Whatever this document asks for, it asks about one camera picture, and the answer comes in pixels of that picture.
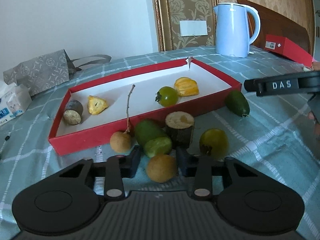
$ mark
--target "finger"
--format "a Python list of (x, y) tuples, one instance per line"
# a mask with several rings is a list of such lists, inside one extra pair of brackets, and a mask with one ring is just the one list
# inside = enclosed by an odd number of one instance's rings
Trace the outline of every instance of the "finger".
[(316, 123), (314, 133), (318, 136), (320, 135), (320, 124), (319, 123)]
[(315, 119), (315, 116), (313, 115), (312, 112), (309, 112), (309, 114), (308, 114), (308, 119), (311, 119), (311, 120), (314, 120), (314, 119)]

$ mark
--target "kettle spout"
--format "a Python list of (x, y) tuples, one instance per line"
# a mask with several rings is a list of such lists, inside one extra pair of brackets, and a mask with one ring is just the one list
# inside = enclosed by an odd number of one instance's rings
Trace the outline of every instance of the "kettle spout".
[(219, 6), (219, 5), (216, 5), (215, 7), (213, 7), (214, 13), (215, 13), (216, 15), (218, 15), (218, 6)]

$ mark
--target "wooden headboard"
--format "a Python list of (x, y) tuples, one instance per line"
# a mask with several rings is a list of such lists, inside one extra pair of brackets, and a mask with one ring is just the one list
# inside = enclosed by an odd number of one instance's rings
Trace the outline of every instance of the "wooden headboard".
[[(287, 17), (254, 2), (250, 2), (248, 0), (237, 0), (237, 2), (239, 4), (249, 5), (255, 8), (259, 13), (261, 30), (258, 38), (252, 45), (263, 49), (266, 44), (266, 35), (273, 34), (288, 38), (312, 55), (309, 35), (304, 27)], [(251, 36), (254, 32), (255, 24), (251, 14), (248, 14), (248, 19)]]

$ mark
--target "tissue paper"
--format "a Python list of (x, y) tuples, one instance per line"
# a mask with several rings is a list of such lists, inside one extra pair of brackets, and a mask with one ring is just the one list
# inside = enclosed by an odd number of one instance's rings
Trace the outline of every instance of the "tissue paper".
[(0, 126), (23, 114), (31, 101), (29, 89), (24, 85), (0, 81)]

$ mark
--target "cucumber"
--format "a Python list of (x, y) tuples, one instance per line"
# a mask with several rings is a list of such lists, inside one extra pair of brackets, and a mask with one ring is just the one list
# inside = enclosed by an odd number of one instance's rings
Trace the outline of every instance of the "cucumber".
[(240, 117), (247, 117), (250, 106), (247, 99), (239, 90), (232, 90), (225, 99), (226, 107)]
[(148, 141), (144, 147), (143, 152), (149, 158), (156, 155), (169, 154), (172, 151), (172, 141), (168, 137), (159, 137)]
[(144, 119), (134, 127), (137, 143), (144, 147), (145, 144), (159, 137), (169, 137), (165, 131), (151, 119)]

